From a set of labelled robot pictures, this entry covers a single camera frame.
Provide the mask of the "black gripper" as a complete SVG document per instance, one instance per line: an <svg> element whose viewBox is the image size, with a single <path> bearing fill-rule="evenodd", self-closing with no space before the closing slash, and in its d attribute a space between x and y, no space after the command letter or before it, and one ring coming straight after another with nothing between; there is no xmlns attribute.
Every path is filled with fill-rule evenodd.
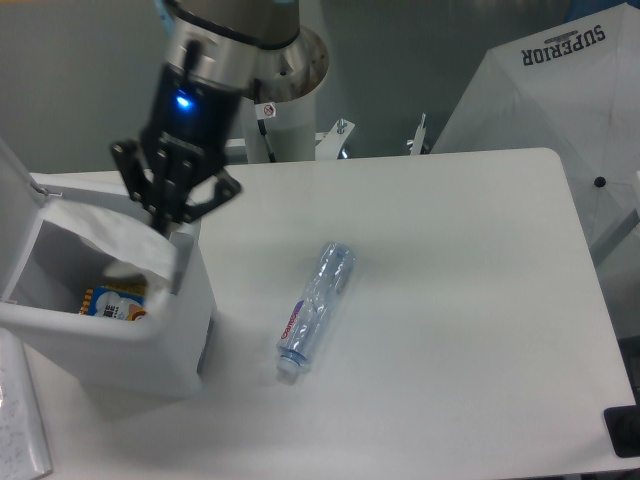
<svg viewBox="0 0 640 480"><path fill-rule="evenodd" d="M242 185L226 170L224 153L241 92L202 81L165 64L140 146L153 180L145 175L135 140L114 142L109 150L127 189L159 225L161 235L192 224L233 200ZM194 201L191 190L214 178L211 195ZM166 200L161 210L161 200Z"/></svg>

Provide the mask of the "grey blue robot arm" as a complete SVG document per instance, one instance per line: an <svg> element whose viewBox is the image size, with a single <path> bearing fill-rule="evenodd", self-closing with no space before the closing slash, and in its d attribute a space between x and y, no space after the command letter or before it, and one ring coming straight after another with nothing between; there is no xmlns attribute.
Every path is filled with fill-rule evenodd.
<svg viewBox="0 0 640 480"><path fill-rule="evenodd" d="M166 1L173 33L150 115L137 139L111 145L129 197L162 235L242 190L226 170L226 142L254 93L260 52L300 35L296 1Z"/></svg>

